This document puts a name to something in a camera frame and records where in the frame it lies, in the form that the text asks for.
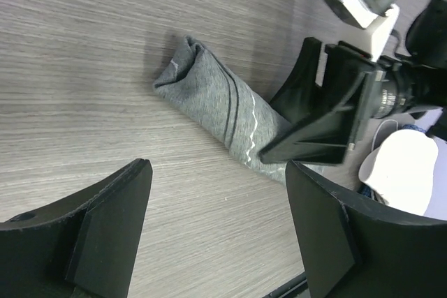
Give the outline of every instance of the gray sock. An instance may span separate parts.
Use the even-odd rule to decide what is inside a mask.
[[[262,164],[258,152],[291,125],[200,41],[189,36],[182,40],[154,90],[215,136],[239,162],[286,184],[286,164]]]

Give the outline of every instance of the wood grain surface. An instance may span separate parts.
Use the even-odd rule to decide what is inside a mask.
[[[403,1],[397,28],[426,1]],[[188,33],[269,99],[304,37],[337,42],[339,25],[321,0],[0,0],[0,221],[148,158],[129,297],[267,294],[303,270],[286,190],[152,81]]]

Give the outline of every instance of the rolled gray fabric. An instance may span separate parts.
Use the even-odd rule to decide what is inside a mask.
[[[263,164],[258,152],[291,125],[200,41],[182,40],[154,91],[213,134],[239,162],[286,185],[286,164]]]

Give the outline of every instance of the camera lens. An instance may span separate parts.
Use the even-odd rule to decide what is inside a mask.
[[[374,101],[372,118],[382,119],[393,114],[424,112],[442,106],[447,76],[439,70],[409,64],[389,66]]]
[[[397,82],[393,76],[389,73],[385,76],[382,82],[382,87],[379,92],[379,97],[376,98],[376,113],[373,118],[382,119],[390,115],[395,109],[397,102],[397,95],[399,90],[397,88]]]

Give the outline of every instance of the blue object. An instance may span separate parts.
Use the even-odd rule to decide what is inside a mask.
[[[372,190],[366,184],[362,184],[362,187],[360,188],[360,190],[358,192],[359,192],[359,194],[364,195],[365,197],[372,198]]]
[[[417,125],[411,125],[411,124],[404,125],[402,127],[402,129],[412,129],[414,131],[418,131],[418,132],[421,132],[421,133],[425,133],[426,132],[426,130],[424,128],[421,128],[421,127],[419,127]]]

